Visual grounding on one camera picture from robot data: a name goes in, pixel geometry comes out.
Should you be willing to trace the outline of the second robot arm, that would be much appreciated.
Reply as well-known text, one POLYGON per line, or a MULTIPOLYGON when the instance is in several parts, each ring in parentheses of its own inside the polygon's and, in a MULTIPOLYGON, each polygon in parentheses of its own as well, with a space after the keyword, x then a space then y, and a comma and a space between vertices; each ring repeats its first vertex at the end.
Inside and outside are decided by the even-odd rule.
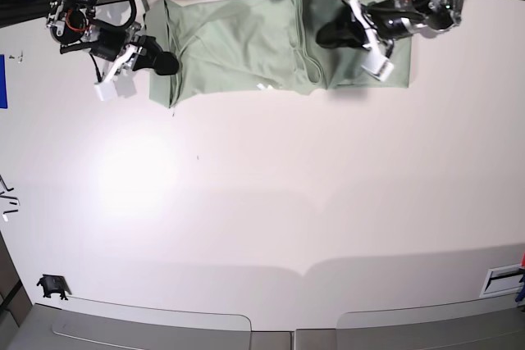
POLYGON ((279 89, 405 88, 413 35, 461 23, 463 0, 158 0, 145 31, 195 87, 221 70, 279 89))

